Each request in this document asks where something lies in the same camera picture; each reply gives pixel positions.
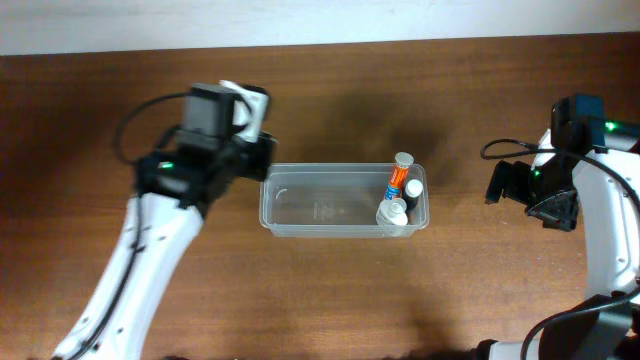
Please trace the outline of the dark bottle white cap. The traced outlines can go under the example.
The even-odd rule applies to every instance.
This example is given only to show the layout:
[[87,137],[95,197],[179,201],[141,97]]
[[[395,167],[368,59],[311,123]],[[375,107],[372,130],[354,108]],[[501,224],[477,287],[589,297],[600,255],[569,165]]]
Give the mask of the dark bottle white cap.
[[418,200],[424,191],[423,183],[418,179],[412,179],[405,183],[402,199],[406,203],[406,210],[412,211],[418,204]]

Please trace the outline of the orange glue stick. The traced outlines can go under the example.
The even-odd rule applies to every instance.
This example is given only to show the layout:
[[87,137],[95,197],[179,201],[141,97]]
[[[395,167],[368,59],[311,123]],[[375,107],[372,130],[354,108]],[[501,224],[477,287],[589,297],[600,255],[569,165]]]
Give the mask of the orange glue stick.
[[414,157],[407,152],[398,152],[394,160],[395,163],[384,194],[386,200],[393,200],[401,196],[409,169],[414,163]]

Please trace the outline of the white calamine lotion bottle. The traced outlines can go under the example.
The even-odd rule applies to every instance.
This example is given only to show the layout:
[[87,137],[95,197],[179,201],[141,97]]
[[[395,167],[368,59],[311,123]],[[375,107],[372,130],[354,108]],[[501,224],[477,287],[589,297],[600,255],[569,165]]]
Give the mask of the white calamine lotion bottle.
[[384,199],[379,204],[376,221],[383,232],[392,237],[400,236],[408,224],[407,204],[402,198]]

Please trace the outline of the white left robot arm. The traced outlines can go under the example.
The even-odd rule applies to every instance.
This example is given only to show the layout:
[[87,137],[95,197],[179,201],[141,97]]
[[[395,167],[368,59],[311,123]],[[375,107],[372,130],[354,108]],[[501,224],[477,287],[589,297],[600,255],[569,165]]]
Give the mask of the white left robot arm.
[[134,170],[124,224],[101,279],[78,322],[53,351],[55,359],[138,359],[158,305],[207,213],[236,178],[265,180],[275,138],[261,127],[270,102],[258,86],[222,80],[180,93],[181,123],[151,152],[123,154],[126,126],[157,97],[118,125],[112,147]]

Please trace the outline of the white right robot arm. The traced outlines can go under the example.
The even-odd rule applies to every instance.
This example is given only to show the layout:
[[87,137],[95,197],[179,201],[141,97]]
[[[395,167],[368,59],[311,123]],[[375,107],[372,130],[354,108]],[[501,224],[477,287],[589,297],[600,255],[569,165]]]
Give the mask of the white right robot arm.
[[544,227],[584,223],[587,291],[520,342],[485,340],[476,359],[636,359],[639,356],[639,127],[608,119],[601,98],[557,101],[536,144],[496,154],[485,201],[508,198]]

